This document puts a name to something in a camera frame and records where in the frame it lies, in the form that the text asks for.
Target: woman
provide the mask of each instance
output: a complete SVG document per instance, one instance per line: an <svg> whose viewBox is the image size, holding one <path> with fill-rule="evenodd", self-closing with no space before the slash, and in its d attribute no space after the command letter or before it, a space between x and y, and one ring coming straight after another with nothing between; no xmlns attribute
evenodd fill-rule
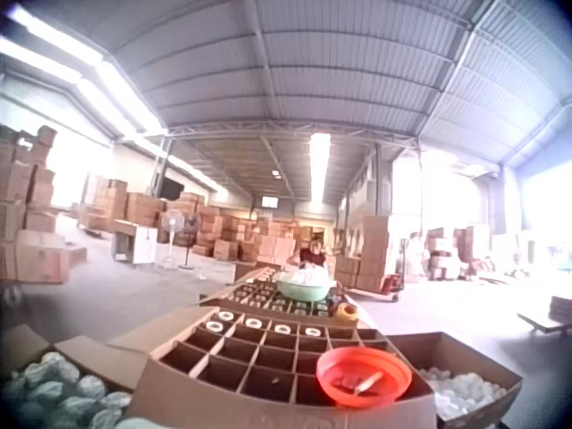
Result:
<svg viewBox="0 0 572 429"><path fill-rule="evenodd" d="M294 253L291 257L286 259L290 265L298 265L300 267L306 264L318 265L325 268L325 253L322 251L322 241L314 237L310 241L308 248L301 248L299 253Z"/></svg>

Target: green bowl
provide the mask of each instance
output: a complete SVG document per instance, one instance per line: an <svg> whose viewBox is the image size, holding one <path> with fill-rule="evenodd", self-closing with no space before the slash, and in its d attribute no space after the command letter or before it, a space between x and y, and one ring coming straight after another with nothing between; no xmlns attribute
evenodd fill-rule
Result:
<svg viewBox="0 0 572 429"><path fill-rule="evenodd" d="M325 286L304 286L296 283L278 281L278 290L287 298L297 301L321 301L327 297L330 285Z"/></svg>

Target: warehouse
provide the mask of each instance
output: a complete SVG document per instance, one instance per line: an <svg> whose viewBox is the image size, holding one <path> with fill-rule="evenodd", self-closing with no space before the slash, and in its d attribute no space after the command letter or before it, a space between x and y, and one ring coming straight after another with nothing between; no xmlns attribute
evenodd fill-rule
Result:
<svg viewBox="0 0 572 429"><path fill-rule="evenodd" d="M21 425L565 418L572 29L556 3L9 3L0 279ZM407 380L336 384L322 364L342 371L350 347Z"/></svg>

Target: concrete floor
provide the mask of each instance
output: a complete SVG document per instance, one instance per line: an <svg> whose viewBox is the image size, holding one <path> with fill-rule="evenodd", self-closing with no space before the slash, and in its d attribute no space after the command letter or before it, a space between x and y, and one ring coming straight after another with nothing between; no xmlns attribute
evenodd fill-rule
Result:
<svg viewBox="0 0 572 429"><path fill-rule="evenodd" d="M112 260L109 238L90 238L67 218L58 219L57 230L88 246L88 262L64 285L24 286L22 304L4 309L4 327L26 323L51 342L80 334L109 341L233 280L234 265L194 255L189 272L134 268ZM165 252L160 245L157 260ZM175 252L184 261L184 249ZM522 306L546 305L547 284L431 282L407 286L396 304L354 298L386 334L444 331L523 375L523 389L503 421L511 429L532 429L553 427L572 398L572 338L532 335L516 317Z"/></svg>

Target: open cardboard box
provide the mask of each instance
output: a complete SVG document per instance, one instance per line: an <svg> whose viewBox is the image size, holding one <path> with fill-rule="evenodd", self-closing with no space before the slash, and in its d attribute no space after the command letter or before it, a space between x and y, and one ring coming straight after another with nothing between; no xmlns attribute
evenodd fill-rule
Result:
<svg viewBox="0 0 572 429"><path fill-rule="evenodd" d="M387 338L417 370L436 366L450 370L453 375L477 373L485 381L497 383L507 390L502 398L464 416L447 421L438 417L440 429L483 429L499 423L522 387L522 377L444 332L390 335Z"/></svg>
<svg viewBox="0 0 572 429"><path fill-rule="evenodd" d="M386 428L436 428L433 391L418 374L390 407L336 407L307 369L312 365L307 359L319 357L319 352L299 348L301 337L277 341L280 334L246 327L238 312L217 337L204 329L204 322L217 320L218 311L218 307L181 308L111 341L115 347L150 356L126 417L143 417L168 427L366 429L383 422ZM371 329L360 335L348 328L356 333L353 339L341 335L338 331L344 329L339 327L322 329L336 332L332 338L337 342L355 340L356 335L365 341L384 339L380 333L373 336Z"/></svg>
<svg viewBox="0 0 572 429"><path fill-rule="evenodd" d="M101 378L110 391L133 392L147 362L145 353L85 336L50 344L26 324L20 324L3 332L2 376L38 362L48 351L58 351L83 373Z"/></svg>

